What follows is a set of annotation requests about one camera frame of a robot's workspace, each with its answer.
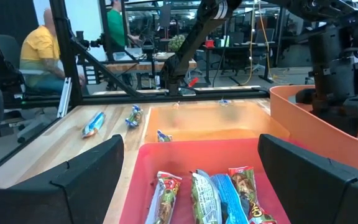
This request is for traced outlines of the round green plant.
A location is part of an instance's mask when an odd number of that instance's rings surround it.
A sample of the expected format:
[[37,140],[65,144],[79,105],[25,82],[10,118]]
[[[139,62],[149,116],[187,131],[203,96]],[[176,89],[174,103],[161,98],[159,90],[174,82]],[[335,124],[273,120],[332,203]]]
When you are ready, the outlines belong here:
[[184,43],[185,39],[186,39],[186,37],[184,35],[182,35],[182,34],[175,35],[168,42],[169,51],[176,52],[181,47],[181,45]]

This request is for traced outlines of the office chair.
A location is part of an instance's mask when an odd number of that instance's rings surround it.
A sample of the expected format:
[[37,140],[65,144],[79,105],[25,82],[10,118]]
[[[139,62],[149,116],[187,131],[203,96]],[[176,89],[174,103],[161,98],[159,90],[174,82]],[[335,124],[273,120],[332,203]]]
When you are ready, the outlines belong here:
[[[14,37],[10,35],[0,34],[0,50],[4,58],[11,63],[13,69],[19,72],[17,75],[3,75],[0,83],[0,89],[2,91],[2,98],[4,105],[19,109],[20,106],[26,103],[32,103],[39,100],[47,100],[47,98],[57,98],[58,94],[52,91],[38,90],[30,87],[26,83],[26,78],[39,77],[42,74],[40,70],[21,70],[20,64],[20,50],[19,44]],[[33,135],[41,132],[50,124],[50,120],[45,117],[43,110],[34,113],[33,117],[21,118],[18,121],[13,121],[9,125],[10,127],[17,127],[19,132],[17,133],[17,142],[24,143],[30,139]]]

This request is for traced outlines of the silver metal strut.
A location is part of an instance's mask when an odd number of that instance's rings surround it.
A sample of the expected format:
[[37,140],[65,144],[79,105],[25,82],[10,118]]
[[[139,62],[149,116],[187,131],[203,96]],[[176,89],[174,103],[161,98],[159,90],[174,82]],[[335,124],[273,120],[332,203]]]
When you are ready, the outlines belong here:
[[71,78],[68,77],[64,80],[62,94],[60,97],[59,107],[57,111],[57,118],[63,118],[67,114],[68,106],[70,103],[71,89],[72,82]]

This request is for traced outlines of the bright blue granola bar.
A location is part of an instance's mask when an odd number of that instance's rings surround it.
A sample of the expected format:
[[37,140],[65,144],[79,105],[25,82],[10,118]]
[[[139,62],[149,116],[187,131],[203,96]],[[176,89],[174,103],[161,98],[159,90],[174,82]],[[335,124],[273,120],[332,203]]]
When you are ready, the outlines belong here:
[[216,174],[211,177],[221,200],[223,224],[249,224],[242,206],[242,200],[227,174]]

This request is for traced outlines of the black aluminium rig frame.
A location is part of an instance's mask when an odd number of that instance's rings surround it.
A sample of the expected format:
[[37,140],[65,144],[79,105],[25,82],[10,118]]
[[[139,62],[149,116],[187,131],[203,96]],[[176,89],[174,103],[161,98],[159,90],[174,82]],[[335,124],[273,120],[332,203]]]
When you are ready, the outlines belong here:
[[[58,43],[63,50],[63,67],[68,72],[68,76],[75,79],[78,71],[75,64],[75,57],[80,55],[83,57],[88,65],[95,68],[96,71],[101,72],[114,82],[123,93],[118,96],[108,96],[105,102],[107,104],[113,103],[137,103],[137,102],[169,102],[169,101],[193,101],[193,100],[216,100],[220,97],[227,99],[236,98],[252,98],[252,97],[267,97],[269,95],[267,90],[257,86],[238,86],[235,88],[225,87],[222,90],[217,88],[209,88],[208,90],[200,90],[197,88],[190,88],[189,94],[181,94],[180,90],[184,87],[180,84],[180,80],[185,76],[185,69],[189,67],[189,60],[196,52],[196,49],[201,45],[209,32],[222,24],[223,19],[206,20],[205,26],[200,26],[193,29],[191,37],[186,38],[184,44],[179,51],[173,56],[166,59],[161,74],[165,81],[165,88],[161,93],[142,93],[119,80],[110,72],[105,63],[99,62],[90,53],[87,52],[74,36],[71,30],[71,24],[67,17],[65,1],[64,0],[50,0],[52,7],[52,14],[57,25]],[[0,83],[3,75],[17,75],[19,72],[13,69],[3,56],[0,50]],[[5,110],[4,100],[2,98],[2,91],[0,89],[0,125],[4,119]]]

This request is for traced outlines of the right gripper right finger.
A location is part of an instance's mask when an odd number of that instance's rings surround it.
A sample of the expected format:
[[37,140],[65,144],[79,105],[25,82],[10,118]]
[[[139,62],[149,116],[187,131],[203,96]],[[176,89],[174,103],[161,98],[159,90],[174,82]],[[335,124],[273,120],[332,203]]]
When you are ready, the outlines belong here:
[[291,224],[358,224],[358,169],[269,134],[258,153]]

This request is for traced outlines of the wooden workbench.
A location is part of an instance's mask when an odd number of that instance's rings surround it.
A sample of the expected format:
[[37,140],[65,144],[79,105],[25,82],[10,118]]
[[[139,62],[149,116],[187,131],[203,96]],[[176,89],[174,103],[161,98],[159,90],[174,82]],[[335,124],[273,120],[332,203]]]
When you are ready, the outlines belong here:
[[[154,54],[154,69],[156,72],[161,71],[166,59],[173,56],[173,52],[159,52]],[[107,69],[111,72],[149,72],[152,70],[152,63],[146,61],[145,56],[141,56],[143,60],[141,62],[130,62],[130,63],[109,63],[106,65]]]

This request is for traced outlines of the person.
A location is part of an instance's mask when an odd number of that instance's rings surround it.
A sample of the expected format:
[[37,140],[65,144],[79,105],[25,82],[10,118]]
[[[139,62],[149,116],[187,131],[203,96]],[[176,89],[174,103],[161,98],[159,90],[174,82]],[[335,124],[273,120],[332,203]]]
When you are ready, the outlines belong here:
[[40,71],[25,75],[27,87],[45,93],[61,94],[65,72],[58,66],[60,48],[51,9],[44,10],[44,24],[30,32],[21,47],[21,70]]
[[107,12],[107,22],[109,35],[112,39],[112,50],[114,52],[123,52],[127,39],[137,42],[140,40],[140,37],[138,35],[124,33],[121,0],[111,0],[111,7],[112,8]]

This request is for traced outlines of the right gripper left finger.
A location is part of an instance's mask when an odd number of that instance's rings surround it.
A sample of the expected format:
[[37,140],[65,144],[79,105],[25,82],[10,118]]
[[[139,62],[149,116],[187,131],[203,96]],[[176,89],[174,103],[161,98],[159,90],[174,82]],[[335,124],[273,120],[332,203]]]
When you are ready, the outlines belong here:
[[103,224],[124,162],[121,135],[7,189],[0,224]]

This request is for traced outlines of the translucent pink shallow bin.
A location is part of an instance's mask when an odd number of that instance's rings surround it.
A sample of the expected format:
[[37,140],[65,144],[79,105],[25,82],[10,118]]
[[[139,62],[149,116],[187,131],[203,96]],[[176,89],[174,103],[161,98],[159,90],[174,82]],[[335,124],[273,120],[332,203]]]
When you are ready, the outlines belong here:
[[223,174],[242,166],[254,168],[261,207],[278,224],[290,224],[270,184],[257,151],[258,139],[177,141],[144,144],[138,153],[119,224],[144,224],[155,190],[157,172],[182,178],[171,224],[195,224],[191,204],[191,173],[201,169],[209,175]]

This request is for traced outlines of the green white cup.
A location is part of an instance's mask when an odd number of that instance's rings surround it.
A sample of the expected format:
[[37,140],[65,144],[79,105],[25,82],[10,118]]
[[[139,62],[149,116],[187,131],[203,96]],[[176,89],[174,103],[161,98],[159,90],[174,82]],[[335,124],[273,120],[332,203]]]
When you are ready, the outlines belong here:
[[214,46],[215,47],[228,47],[230,41],[229,35],[224,35],[222,38],[216,37],[214,39]]

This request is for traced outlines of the translucent orange shallow bin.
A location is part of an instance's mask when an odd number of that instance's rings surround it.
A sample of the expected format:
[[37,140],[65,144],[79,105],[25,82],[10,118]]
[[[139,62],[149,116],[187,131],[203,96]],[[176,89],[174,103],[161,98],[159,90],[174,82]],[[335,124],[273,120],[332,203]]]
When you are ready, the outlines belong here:
[[158,142],[157,131],[173,141],[258,138],[271,134],[289,138],[290,132],[257,103],[233,102],[159,106],[150,109],[144,142]]

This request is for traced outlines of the light blue granola bar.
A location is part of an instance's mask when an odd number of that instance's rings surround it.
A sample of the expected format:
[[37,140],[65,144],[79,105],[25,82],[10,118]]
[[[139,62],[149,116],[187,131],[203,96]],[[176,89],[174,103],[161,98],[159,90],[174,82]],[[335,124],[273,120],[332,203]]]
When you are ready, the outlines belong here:
[[161,130],[157,130],[157,140],[158,142],[171,142],[173,141],[172,135],[164,134]]
[[132,106],[131,114],[128,118],[126,118],[125,122],[130,128],[135,128],[139,125],[142,120],[143,110],[137,106]]
[[96,113],[84,126],[82,130],[82,138],[94,136],[104,124],[105,114],[103,112]]

